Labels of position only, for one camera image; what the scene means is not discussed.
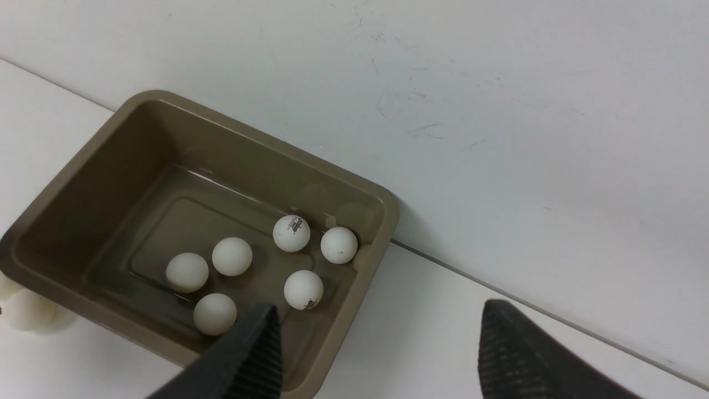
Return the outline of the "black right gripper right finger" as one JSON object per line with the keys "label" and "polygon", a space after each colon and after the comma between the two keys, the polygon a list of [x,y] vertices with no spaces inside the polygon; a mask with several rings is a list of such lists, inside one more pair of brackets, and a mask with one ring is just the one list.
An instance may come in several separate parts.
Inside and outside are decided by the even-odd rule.
{"label": "black right gripper right finger", "polygon": [[484,398],[638,398],[501,299],[484,305],[477,371]]}

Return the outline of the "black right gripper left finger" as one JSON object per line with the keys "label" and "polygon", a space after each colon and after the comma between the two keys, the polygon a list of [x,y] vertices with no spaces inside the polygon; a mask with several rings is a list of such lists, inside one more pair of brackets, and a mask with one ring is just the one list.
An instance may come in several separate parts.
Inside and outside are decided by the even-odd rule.
{"label": "black right gripper left finger", "polygon": [[259,303],[151,398],[279,398],[284,380],[275,305]]}

